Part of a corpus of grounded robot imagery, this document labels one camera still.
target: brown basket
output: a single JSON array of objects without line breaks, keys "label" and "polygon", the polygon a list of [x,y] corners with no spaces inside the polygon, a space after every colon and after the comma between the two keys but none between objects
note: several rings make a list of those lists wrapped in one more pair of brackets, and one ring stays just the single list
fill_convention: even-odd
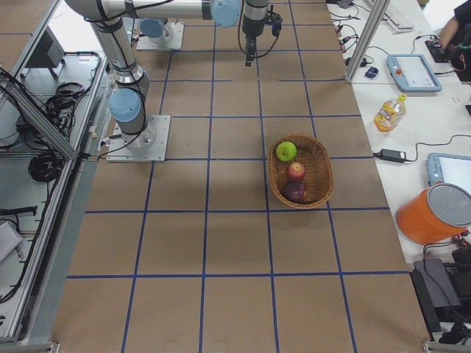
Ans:
[{"label": "brown basket", "polygon": [[[305,202],[297,204],[286,199],[281,191],[286,180],[286,168],[290,162],[282,162],[275,153],[277,146],[291,141],[297,147],[295,162],[302,163],[306,168],[303,183],[306,187]],[[316,139],[303,134],[288,134],[278,138],[270,148],[269,156],[270,186],[278,199],[293,208],[309,210],[324,204],[333,189],[332,167],[325,147]]]}]

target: tablet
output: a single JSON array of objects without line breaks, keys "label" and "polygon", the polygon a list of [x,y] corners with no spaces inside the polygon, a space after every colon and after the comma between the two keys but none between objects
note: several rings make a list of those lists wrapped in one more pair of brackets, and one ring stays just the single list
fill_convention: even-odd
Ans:
[{"label": "tablet", "polygon": [[430,153],[427,171],[430,185],[446,182],[471,193],[471,157]]},{"label": "tablet", "polygon": [[389,72],[402,92],[439,92],[439,80],[421,54],[391,54],[386,59]]}]

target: red apple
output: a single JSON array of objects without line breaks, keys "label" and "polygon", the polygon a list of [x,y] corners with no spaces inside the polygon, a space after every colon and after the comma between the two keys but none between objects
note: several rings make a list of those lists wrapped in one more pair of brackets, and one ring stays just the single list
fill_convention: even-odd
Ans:
[{"label": "red apple", "polygon": [[304,179],[306,168],[299,162],[292,162],[286,169],[286,179],[289,182],[300,182]]},{"label": "red apple", "polygon": [[301,204],[305,201],[306,186],[301,182],[288,182],[283,188],[283,196],[291,202]]}]

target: orange container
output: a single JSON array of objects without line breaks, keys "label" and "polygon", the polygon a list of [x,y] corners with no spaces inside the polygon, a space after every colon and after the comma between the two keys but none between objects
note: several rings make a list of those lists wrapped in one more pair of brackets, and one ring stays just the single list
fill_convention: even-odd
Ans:
[{"label": "orange container", "polygon": [[430,244],[463,232],[471,224],[471,195],[446,183],[425,189],[396,212],[401,232]]}]

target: white mounting plate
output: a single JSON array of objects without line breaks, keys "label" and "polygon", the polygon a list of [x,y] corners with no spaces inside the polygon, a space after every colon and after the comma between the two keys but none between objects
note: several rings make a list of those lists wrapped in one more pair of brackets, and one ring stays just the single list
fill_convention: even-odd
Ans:
[{"label": "white mounting plate", "polygon": [[149,37],[140,37],[138,41],[137,49],[139,51],[170,51],[180,50],[183,42],[183,29],[185,24],[177,22],[170,23],[170,26],[174,30],[174,37],[169,40],[160,40],[158,43],[152,42]]},{"label": "white mounting plate", "polygon": [[[119,151],[111,152],[107,155],[108,162],[165,162],[167,143],[169,141],[170,115],[152,115],[149,116],[148,124],[151,124],[157,133],[155,142],[149,147],[141,149],[128,149],[124,147]],[[114,135],[121,134],[118,124],[115,125]],[[110,151],[119,149],[124,145],[121,138],[111,140]]]}]

